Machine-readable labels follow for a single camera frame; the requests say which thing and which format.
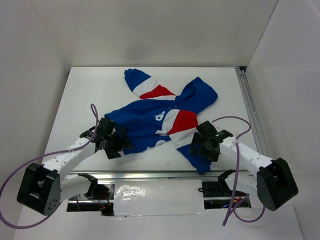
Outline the blue white red jacket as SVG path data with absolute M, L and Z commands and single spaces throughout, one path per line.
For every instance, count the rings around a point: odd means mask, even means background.
M 189 152 L 197 131 L 197 115 L 215 103 L 217 92 L 200 77 L 189 82 L 179 95 L 160 85 L 147 73 L 129 68 L 124 80 L 139 99 L 106 113 L 104 117 L 124 129 L 133 148 L 120 156 L 142 153 L 165 142 L 174 147 L 202 174 L 211 170 L 211 161 Z

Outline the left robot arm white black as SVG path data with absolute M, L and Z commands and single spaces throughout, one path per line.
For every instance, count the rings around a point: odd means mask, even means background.
M 125 149 L 132 149 L 125 130 L 112 120 L 101 118 L 93 126 L 80 134 L 66 151 L 42 164 L 31 163 L 25 170 L 17 202 L 44 215 L 50 216 L 64 200 L 78 195 L 92 200 L 99 195 L 108 196 L 109 189 L 98 183 L 98 179 L 88 173 L 79 173 L 73 178 L 67 175 L 82 161 L 98 151 L 104 151 L 108 159 L 121 156 Z

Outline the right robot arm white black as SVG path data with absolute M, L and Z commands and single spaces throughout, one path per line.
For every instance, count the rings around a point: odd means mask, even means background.
M 288 163 L 265 156 L 240 142 L 227 130 L 217 131 L 205 121 L 196 128 L 190 152 L 216 162 L 220 155 L 234 160 L 248 172 L 227 170 L 218 177 L 218 190 L 230 196 L 235 190 L 257 196 L 264 207 L 276 211 L 298 193 L 298 186 Z

